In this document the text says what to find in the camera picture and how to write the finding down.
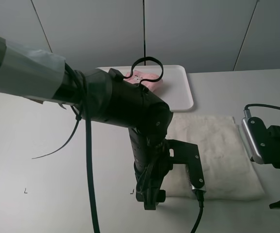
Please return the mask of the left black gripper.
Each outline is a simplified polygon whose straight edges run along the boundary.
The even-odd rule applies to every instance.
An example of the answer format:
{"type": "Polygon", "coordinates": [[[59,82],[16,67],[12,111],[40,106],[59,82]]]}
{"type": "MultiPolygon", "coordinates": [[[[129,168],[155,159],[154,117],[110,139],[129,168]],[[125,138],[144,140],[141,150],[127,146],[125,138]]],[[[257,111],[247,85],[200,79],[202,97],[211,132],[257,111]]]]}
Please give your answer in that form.
{"type": "Polygon", "coordinates": [[[161,148],[141,148],[133,145],[136,177],[135,197],[144,202],[145,210],[156,210],[157,201],[165,201],[166,192],[161,189],[164,177],[171,170],[168,145],[161,148]]]}

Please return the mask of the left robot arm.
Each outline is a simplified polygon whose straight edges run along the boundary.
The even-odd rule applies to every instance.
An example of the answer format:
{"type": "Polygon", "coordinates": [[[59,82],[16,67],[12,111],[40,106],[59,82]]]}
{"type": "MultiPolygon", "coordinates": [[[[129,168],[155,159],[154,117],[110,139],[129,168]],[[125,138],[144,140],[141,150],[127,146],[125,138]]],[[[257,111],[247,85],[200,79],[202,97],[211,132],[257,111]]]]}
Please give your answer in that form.
{"type": "Polygon", "coordinates": [[[65,59],[0,37],[0,93],[37,102],[70,105],[78,118],[128,128],[136,175],[136,199],[146,210],[165,201],[161,189],[169,171],[165,144],[173,114],[167,103],[116,70],[82,73],[65,59]]]}

